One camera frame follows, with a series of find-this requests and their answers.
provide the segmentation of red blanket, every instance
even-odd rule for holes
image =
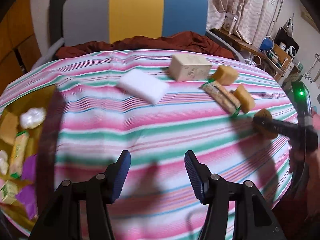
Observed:
[[[207,36],[194,32],[180,32],[170,37],[152,39],[144,36],[126,38],[114,43],[103,41],[90,41],[73,47],[61,47],[56,52],[56,57],[70,58],[79,57],[97,51],[129,50],[129,49],[172,49],[199,52],[219,57],[233,59],[231,51],[222,48]]]

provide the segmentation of desk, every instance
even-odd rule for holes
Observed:
[[[246,43],[245,41],[239,39],[237,36],[235,36],[233,34],[229,34],[225,30],[212,29],[210,31],[213,32],[214,34],[216,34],[217,36],[219,36],[220,38],[222,38],[224,41],[231,43],[232,46],[238,51],[246,50],[246,51],[251,52],[252,54],[257,55],[263,59],[265,59],[267,57],[264,53],[259,51],[258,47],[254,46],[252,44]]]
[[[108,51],[53,61],[11,83],[0,98],[1,113],[22,93],[57,84],[66,107],[52,178],[56,186],[64,179],[88,180],[103,172],[122,150],[131,152],[121,196],[108,206],[116,239],[196,237],[208,206],[201,205],[193,192],[184,164],[187,150],[193,150],[199,162],[228,181],[253,181],[270,204],[279,201],[290,185],[288,138],[264,140],[248,118],[267,108],[277,120],[297,121],[294,107],[276,81],[259,68],[204,55],[212,63],[210,74],[220,64],[239,72],[228,90],[243,84],[255,99],[251,112],[232,119],[199,89],[205,80],[175,82],[168,77],[175,53],[190,52]],[[119,78],[133,68],[170,84],[157,105],[116,87]],[[81,221],[86,221],[85,204],[80,205]],[[227,239],[232,238],[234,203],[229,211]],[[88,237],[86,227],[81,228],[84,238]]]

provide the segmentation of purple wrapper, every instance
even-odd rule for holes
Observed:
[[[17,195],[16,198],[24,205],[28,218],[31,220],[38,216],[37,201],[35,188],[32,185],[25,186]]]
[[[22,179],[28,179],[30,181],[36,181],[36,165],[37,165],[37,155],[31,155],[24,161],[22,168]]]

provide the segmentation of screw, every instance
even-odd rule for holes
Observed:
[[[220,176],[218,174],[214,173],[214,174],[211,174],[210,178],[214,179],[214,180],[218,180],[218,179],[220,179]]]
[[[247,180],[244,184],[245,184],[247,187],[252,187],[252,186],[253,186],[253,182],[250,181],[250,180]]]
[[[96,175],[96,179],[104,179],[106,176],[104,175],[104,173],[99,173]]]
[[[66,180],[64,180],[63,182],[62,182],[62,186],[63,187],[67,187],[67,186],[69,186],[70,185],[70,180],[68,180],[68,179],[66,179]]]

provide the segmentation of patterned curtain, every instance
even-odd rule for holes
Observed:
[[[234,35],[260,46],[272,21],[276,0],[208,0],[207,29],[220,29],[225,13],[238,16]]]

